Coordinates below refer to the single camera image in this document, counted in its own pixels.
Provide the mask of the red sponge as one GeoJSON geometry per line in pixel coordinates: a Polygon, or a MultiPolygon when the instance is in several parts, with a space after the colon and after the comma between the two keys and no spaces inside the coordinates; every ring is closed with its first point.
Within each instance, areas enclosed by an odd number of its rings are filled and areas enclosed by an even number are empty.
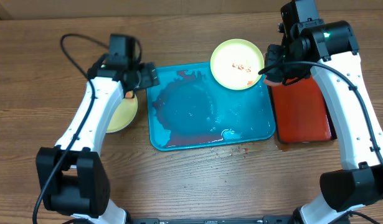
{"type": "Polygon", "coordinates": [[[272,82],[270,80],[268,80],[267,78],[264,79],[264,84],[268,85],[268,86],[281,86],[282,85],[282,82],[272,82]]]}

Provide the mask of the yellow plate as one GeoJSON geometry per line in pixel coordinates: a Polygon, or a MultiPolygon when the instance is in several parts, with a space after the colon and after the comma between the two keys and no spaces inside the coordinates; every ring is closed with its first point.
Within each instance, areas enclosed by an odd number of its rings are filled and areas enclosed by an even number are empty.
{"type": "Polygon", "coordinates": [[[126,128],[134,120],[138,111],[138,99],[134,91],[128,91],[117,107],[107,128],[107,133],[115,133],[126,128]]]}
{"type": "Polygon", "coordinates": [[[210,70],[215,80],[230,90],[246,90],[261,79],[264,68],[259,48],[243,39],[230,39],[216,47],[210,58],[210,70]]]}

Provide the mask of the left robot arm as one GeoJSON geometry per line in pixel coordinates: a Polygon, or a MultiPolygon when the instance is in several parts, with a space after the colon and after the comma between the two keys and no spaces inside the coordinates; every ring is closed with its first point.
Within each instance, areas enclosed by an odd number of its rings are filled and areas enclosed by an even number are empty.
{"type": "Polygon", "coordinates": [[[153,62],[143,63],[140,41],[111,34],[108,44],[79,34],[107,49],[84,70],[61,50],[86,78],[82,102],[70,126],[54,147],[41,147],[35,163],[40,194],[32,213],[37,223],[41,206],[70,216],[70,223],[128,223],[130,215],[110,198],[110,181],[101,162],[102,143],[114,112],[128,92],[159,85],[153,62]]]}

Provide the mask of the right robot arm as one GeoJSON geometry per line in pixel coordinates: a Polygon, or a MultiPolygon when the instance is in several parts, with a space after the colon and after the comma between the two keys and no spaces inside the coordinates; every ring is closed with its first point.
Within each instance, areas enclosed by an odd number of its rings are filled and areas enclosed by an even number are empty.
{"type": "Polygon", "coordinates": [[[325,23],[310,0],[281,8],[280,45],[269,45],[260,74],[270,86],[312,77],[322,92],[339,143],[340,170],[321,175],[321,192],[287,217],[264,223],[348,223],[383,200],[383,132],[364,84],[359,46],[346,21],[325,23]]]}

